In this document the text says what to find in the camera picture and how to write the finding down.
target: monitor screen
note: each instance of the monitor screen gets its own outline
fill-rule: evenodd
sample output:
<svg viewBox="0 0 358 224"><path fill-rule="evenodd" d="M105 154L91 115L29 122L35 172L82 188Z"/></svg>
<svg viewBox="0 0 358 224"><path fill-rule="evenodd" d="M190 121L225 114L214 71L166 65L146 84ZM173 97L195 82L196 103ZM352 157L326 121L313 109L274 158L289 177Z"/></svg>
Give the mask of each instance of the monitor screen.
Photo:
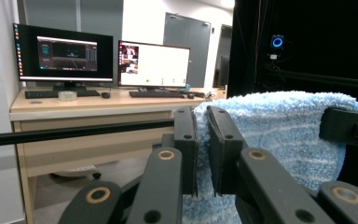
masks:
<svg viewBox="0 0 358 224"><path fill-rule="evenodd" d="M186 86L190 49L118 41L118 85L141 88Z"/></svg>
<svg viewBox="0 0 358 224"><path fill-rule="evenodd" d="M13 24L20 81L113 82L113 37Z"/></svg>

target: light blue cloth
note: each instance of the light blue cloth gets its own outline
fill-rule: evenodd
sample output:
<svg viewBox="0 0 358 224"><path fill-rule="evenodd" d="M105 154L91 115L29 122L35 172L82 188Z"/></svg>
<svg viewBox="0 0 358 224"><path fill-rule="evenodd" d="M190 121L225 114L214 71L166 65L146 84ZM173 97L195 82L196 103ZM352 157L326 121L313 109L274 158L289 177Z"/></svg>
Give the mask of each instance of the light blue cloth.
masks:
<svg viewBox="0 0 358 224"><path fill-rule="evenodd" d="M345 158L345 145L319 138L321 117L328 107L358 111L358 102L342 93L279 91L205 102L194 109L200 139L199 196L184 196L183 223L241 223L235 196L213 195L205 116L208 105L225 109L249 147L271 152L292 177L317 191L336 180Z"/></svg>

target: keyboard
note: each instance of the keyboard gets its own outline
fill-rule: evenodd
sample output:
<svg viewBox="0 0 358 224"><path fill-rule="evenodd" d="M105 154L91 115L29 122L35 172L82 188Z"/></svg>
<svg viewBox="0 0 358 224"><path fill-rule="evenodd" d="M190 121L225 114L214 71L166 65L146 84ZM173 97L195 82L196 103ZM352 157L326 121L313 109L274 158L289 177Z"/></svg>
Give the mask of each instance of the keyboard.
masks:
<svg viewBox="0 0 358 224"><path fill-rule="evenodd" d="M59 91L26 91L25 99L41 99L41 98L58 98ZM83 96L100 96L101 94L95 90L76 90L77 97Z"/></svg>
<svg viewBox="0 0 358 224"><path fill-rule="evenodd" d="M177 91L130 91L132 98L185 98Z"/></svg>

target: black pole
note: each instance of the black pole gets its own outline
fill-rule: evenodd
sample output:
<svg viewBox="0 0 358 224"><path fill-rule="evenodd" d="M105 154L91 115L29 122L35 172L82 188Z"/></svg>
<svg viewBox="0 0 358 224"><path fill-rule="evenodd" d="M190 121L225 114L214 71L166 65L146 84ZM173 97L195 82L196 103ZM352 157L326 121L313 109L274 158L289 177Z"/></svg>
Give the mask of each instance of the black pole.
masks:
<svg viewBox="0 0 358 224"><path fill-rule="evenodd" d="M0 146L81 137L104 133L124 133L144 129L172 127L173 119L155 121L129 122L119 124L93 125L87 127L49 129L23 133L0 133Z"/></svg>

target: desk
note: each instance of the desk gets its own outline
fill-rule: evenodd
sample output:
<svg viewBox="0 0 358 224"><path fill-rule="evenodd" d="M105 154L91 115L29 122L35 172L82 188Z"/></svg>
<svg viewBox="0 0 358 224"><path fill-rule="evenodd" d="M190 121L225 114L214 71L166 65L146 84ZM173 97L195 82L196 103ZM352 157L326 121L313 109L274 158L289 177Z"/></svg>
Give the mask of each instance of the desk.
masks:
<svg viewBox="0 0 358 224"><path fill-rule="evenodd" d="M96 89L99 92L108 89ZM214 99L226 98L214 89ZM14 132L38 131L99 124L172 119L176 109L197 106L204 99L131 98L129 90L111 90L111 97L77 97L73 102L58 98L25 99L22 90L10 109ZM23 200L28 223L34 223L34 200L39 175L77 167L146 156L154 143L173 127L126 133L109 133L35 143L17 144Z"/></svg>

